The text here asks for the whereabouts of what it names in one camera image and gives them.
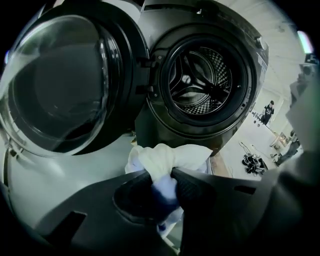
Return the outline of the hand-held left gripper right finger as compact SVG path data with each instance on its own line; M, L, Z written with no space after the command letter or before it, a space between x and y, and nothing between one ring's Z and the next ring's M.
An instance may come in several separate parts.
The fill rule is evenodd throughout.
M179 256L251 256L267 252L263 215L268 176L245 180L172 170L184 210Z

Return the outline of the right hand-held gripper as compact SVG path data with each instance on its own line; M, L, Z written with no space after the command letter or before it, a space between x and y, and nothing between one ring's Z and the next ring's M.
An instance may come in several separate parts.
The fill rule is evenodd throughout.
M291 100L297 100L307 86L320 76L320 60L314 53L305 55L304 63L299 64L300 72L295 82L290 84Z

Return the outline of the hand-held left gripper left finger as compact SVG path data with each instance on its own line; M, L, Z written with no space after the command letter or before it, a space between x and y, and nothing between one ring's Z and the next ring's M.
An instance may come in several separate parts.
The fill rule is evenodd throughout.
M160 219L146 171L79 190L38 223L57 256L175 256L157 231Z

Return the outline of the lavender clothes garment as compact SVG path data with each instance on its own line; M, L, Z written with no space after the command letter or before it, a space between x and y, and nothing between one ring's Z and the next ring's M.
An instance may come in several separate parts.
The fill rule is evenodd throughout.
M162 238L170 233L184 213L177 196L177 184L176 179L166 174L151 186L157 232Z

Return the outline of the white clothes garment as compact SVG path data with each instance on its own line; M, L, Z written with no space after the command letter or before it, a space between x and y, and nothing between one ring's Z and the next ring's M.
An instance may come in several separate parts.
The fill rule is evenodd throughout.
M169 176L173 168L198 170L212 154L212 150L201 145L186 144L172 148L157 144L154 148L134 146L125 166L125 173L147 171L153 182Z

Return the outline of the round washing machine door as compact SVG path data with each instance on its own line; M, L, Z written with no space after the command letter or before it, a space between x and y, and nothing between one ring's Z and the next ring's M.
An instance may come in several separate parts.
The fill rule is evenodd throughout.
M22 150L83 155L120 137L146 100L149 49L139 10L64 0L20 36L0 77L0 124Z

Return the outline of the person's white shirt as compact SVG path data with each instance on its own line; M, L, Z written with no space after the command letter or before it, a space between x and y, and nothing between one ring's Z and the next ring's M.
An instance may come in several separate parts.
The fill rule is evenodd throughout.
M320 152L320 99L312 92L304 93L286 114L302 148Z

